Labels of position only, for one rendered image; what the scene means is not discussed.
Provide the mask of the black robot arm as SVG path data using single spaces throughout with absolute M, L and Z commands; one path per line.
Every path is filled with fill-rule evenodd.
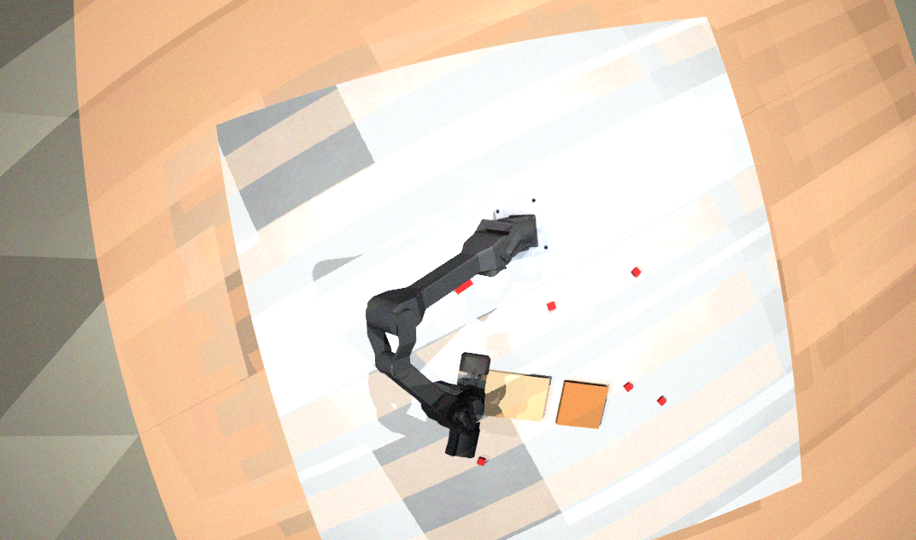
M 533 218 L 534 216 L 534 218 Z M 507 269 L 509 261 L 538 246 L 537 216 L 509 214 L 497 220 L 482 219 L 476 232 L 461 246 L 461 253 L 418 279 L 410 286 L 373 296 L 366 308 L 368 341 L 376 355 L 376 368 L 413 395 L 422 410 L 439 425 L 449 428 L 445 454 L 474 457 L 480 429 L 475 423 L 484 415 L 483 388 L 432 382 L 410 363 L 417 343 L 416 326 L 431 305 L 450 294 L 476 274 L 492 279 Z M 398 337 L 396 352 L 390 351 L 386 333 Z

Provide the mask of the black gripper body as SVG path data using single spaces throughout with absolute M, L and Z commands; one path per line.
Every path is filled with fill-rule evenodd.
M 470 379 L 461 379 L 464 388 L 457 391 L 456 397 L 465 392 L 466 386 L 469 388 L 479 388 L 481 374 L 488 374 L 490 369 L 490 356 L 464 352 L 461 354 L 460 369 L 461 373 L 471 373 Z M 476 375 L 477 380 L 476 380 Z

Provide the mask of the orange square block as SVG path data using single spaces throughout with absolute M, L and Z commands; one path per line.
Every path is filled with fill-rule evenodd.
M 607 392 L 604 384 L 565 380 L 555 424 L 599 429 Z

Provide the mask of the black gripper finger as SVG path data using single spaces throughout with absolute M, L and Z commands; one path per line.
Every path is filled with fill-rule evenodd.
M 458 384 L 458 383 L 461 383 L 461 379 L 469 379 L 469 378 L 460 377 L 460 378 L 458 378 L 457 384 Z M 480 380 L 480 386 L 479 386 L 479 388 L 483 388 L 483 389 L 486 388 L 486 382 L 484 382 L 483 380 Z

